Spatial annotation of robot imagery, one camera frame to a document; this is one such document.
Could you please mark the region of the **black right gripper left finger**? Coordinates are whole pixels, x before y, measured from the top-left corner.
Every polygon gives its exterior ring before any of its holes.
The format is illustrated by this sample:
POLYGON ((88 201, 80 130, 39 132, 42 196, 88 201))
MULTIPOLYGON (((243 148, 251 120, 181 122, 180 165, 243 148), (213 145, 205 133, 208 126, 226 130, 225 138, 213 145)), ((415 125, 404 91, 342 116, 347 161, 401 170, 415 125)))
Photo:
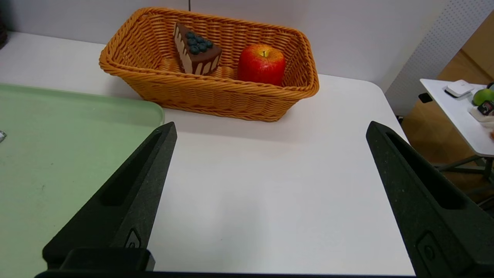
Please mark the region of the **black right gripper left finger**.
POLYGON ((147 249, 178 134, 156 128, 44 246, 48 270, 152 271, 147 249))

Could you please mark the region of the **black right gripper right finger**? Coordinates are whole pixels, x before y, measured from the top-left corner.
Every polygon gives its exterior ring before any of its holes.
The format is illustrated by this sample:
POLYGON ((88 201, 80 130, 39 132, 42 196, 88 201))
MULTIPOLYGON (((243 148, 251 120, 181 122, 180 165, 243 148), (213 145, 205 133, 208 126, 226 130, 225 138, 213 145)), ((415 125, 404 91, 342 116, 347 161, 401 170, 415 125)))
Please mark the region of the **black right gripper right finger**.
POLYGON ((415 275, 492 278, 493 218, 391 128, 366 139, 415 275))

